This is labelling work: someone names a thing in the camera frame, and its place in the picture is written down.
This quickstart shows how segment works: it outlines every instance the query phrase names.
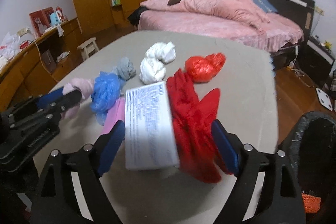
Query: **white plastic bag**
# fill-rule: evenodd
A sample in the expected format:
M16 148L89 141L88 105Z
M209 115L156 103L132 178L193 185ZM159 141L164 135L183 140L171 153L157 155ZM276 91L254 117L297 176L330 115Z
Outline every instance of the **white plastic bag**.
M4 56L0 56L0 72L2 71L2 69L7 66L7 64L9 63L8 59Z
M17 34L6 34L0 45L0 56L4 56L10 60L20 51L20 37Z
M157 42L147 50L146 57L155 58L168 64L176 58L175 45L172 42L168 42L167 44Z
M140 79L148 85L161 81L166 75L163 63L154 58L144 58L140 64Z

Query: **nightstand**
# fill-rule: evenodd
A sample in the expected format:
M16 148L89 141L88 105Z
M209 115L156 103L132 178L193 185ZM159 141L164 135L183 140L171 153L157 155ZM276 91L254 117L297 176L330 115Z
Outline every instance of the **nightstand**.
M297 62L300 69L322 88L335 62L335 56L314 37L310 37L299 52Z

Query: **wooden desk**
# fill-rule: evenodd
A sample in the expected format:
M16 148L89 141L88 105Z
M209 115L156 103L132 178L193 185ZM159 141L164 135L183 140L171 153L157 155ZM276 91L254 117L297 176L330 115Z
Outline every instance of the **wooden desk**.
M31 95L48 93L57 84L55 79L63 79L82 62L77 47L83 42L83 38L77 18L63 23L62 28L62 37L58 36L57 29L53 29L36 40L40 53L50 50L55 62L62 52L70 52L65 60L57 64L52 75L44 69L35 43L23 49L1 71L0 111Z

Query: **white stool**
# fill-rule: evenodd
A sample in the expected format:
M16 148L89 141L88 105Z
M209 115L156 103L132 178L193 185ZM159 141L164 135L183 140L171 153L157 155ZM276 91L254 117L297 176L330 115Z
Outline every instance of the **white stool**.
M83 61L89 58L89 54L91 52L98 52L99 48L96 44L96 38L91 37L90 39L86 40L84 43L80 44L77 47L78 50L81 50Z

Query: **blue pillow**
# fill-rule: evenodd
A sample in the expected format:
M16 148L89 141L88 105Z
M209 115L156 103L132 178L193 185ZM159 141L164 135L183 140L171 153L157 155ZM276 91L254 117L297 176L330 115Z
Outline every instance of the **blue pillow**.
M253 0L253 2L262 8L265 13L276 13L278 11L268 0Z

